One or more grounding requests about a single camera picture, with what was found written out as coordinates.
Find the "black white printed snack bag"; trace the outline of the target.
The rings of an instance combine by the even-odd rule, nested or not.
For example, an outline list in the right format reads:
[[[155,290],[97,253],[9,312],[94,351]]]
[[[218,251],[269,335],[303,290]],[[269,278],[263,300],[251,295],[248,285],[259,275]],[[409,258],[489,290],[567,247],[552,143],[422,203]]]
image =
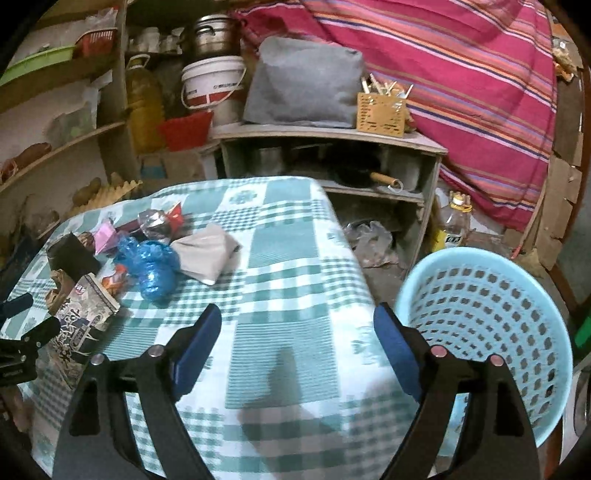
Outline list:
[[[62,380],[74,389],[106,334],[120,305],[93,273],[80,277],[55,317],[60,331],[49,342],[50,358]]]

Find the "pink foil wrapper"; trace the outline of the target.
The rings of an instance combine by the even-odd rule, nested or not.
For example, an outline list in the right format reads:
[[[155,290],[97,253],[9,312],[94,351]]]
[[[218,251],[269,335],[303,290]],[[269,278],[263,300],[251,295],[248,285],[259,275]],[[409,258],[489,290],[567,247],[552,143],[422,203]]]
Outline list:
[[[119,234],[110,219],[104,220],[92,236],[96,255],[114,249],[119,241]]]

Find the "blue plastic bag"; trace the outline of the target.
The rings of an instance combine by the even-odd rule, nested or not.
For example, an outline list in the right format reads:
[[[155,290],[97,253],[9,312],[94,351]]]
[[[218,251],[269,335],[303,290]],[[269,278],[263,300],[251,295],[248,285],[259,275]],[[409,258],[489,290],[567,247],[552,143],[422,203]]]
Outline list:
[[[168,302],[180,271],[176,251],[159,241],[138,241],[132,236],[120,236],[116,249],[116,262],[135,280],[141,297],[155,304]]]

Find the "red silver chip bag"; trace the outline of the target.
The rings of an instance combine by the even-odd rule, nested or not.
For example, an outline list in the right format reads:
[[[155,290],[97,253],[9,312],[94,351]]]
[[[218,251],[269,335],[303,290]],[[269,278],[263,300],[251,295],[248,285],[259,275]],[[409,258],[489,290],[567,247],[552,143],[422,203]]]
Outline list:
[[[183,226],[182,207],[177,203],[169,210],[148,209],[137,215],[139,231],[151,241],[168,245]]]

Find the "beige cloth pouch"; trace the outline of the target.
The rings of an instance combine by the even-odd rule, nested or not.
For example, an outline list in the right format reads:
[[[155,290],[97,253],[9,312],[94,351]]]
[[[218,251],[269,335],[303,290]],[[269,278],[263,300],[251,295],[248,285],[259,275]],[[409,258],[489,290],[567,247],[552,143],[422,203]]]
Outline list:
[[[174,240],[170,248],[179,270],[204,285],[214,285],[240,244],[221,226],[209,223],[194,234]]]

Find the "clear orange snack wrapper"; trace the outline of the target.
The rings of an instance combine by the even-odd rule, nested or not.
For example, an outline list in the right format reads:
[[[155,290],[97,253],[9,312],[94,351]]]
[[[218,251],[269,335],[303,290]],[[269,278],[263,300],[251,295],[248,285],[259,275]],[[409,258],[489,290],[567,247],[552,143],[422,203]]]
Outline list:
[[[116,296],[126,283],[127,269],[122,264],[116,264],[114,272],[101,280],[102,287],[112,296]]]

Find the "black box on table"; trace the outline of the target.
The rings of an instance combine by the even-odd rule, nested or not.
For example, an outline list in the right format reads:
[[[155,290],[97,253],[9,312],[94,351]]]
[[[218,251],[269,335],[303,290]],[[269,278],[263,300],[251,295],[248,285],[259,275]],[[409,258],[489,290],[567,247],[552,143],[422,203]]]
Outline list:
[[[100,262],[72,233],[52,243],[47,257],[52,271],[62,270],[75,282],[86,274],[97,274],[101,268]]]

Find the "oil bottle on floor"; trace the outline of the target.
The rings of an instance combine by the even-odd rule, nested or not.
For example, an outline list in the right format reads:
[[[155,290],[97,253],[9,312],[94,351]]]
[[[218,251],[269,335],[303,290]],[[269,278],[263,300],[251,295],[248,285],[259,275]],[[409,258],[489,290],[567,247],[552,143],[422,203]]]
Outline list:
[[[468,194],[449,193],[448,204],[441,208],[434,221],[432,252],[461,247],[470,232],[472,201]]]

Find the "clear storage container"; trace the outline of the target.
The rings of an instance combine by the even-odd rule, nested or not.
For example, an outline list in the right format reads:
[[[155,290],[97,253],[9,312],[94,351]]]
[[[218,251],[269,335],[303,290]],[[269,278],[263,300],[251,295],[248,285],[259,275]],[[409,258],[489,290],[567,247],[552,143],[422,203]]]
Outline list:
[[[63,113],[52,119],[44,130],[46,141],[53,149],[84,136],[95,129],[95,116],[90,102],[72,112]]]

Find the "wooden low cabinet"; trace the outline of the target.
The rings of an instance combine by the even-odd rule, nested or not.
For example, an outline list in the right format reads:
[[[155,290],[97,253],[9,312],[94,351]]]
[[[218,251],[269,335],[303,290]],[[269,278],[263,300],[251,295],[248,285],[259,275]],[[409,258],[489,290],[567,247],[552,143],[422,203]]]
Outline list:
[[[420,257],[446,147],[419,132],[402,138],[355,129],[232,124],[215,127],[223,178],[287,175],[320,184],[343,222],[379,220],[393,235],[403,270]],[[393,191],[370,179],[400,179]]]

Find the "red plastic basket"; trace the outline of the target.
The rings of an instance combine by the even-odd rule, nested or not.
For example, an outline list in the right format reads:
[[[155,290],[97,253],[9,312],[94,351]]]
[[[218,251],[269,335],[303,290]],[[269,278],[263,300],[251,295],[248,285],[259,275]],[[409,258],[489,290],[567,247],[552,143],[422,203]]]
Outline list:
[[[166,120],[158,126],[171,152],[198,148],[207,143],[213,113],[199,111],[185,117]]]

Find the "green plastic tray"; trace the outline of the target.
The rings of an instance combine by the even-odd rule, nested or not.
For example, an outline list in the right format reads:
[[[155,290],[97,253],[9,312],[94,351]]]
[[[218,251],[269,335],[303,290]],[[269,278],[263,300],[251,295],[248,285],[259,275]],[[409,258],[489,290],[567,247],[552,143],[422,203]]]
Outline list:
[[[37,70],[68,62],[73,58],[74,45],[46,49],[44,51],[29,55],[8,67],[1,77],[0,85],[3,86],[17,78],[28,75]]]

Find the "yellow utensil holder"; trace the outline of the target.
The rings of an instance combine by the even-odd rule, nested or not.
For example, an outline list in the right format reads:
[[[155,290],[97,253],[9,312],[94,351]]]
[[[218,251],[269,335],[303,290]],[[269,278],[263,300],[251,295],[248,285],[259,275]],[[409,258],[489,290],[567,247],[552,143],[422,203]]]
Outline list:
[[[414,88],[398,81],[380,82],[370,73],[361,79],[362,91],[356,100],[356,128],[364,133],[402,138],[415,130],[408,108]]]

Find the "steel cooking pot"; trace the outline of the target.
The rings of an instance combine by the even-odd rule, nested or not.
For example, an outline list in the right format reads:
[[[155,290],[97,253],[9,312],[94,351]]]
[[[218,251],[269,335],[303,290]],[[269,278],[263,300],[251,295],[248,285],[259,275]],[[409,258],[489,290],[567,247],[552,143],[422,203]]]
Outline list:
[[[242,24],[226,14],[201,17],[184,28],[183,54],[192,61],[215,56],[239,56]]]

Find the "grey fabric cover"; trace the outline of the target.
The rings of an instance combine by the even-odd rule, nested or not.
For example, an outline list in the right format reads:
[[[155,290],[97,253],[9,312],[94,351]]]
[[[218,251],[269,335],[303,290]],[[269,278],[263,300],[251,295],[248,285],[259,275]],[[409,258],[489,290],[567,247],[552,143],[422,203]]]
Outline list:
[[[354,49],[269,37],[259,45],[243,120],[249,123],[353,128],[365,73]]]

